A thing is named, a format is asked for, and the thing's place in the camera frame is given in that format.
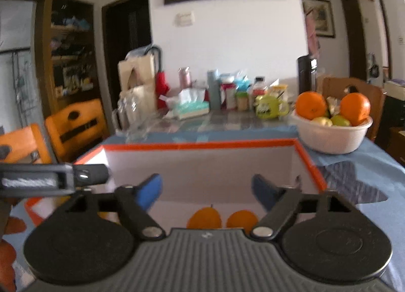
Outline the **person's left hand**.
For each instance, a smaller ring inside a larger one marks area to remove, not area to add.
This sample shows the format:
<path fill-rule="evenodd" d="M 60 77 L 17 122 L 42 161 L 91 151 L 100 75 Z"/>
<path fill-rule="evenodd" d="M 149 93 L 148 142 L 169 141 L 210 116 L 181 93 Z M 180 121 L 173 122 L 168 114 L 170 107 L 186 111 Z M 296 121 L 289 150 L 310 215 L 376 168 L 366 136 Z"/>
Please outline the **person's left hand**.
<path fill-rule="evenodd" d="M 4 228 L 4 234 L 19 234 L 25 232 L 27 226 L 18 217 L 9 217 Z M 1 286 L 6 291 L 16 291 L 15 271 L 13 263 L 16 260 L 16 251 L 9 242 L 1 240 Z"/>

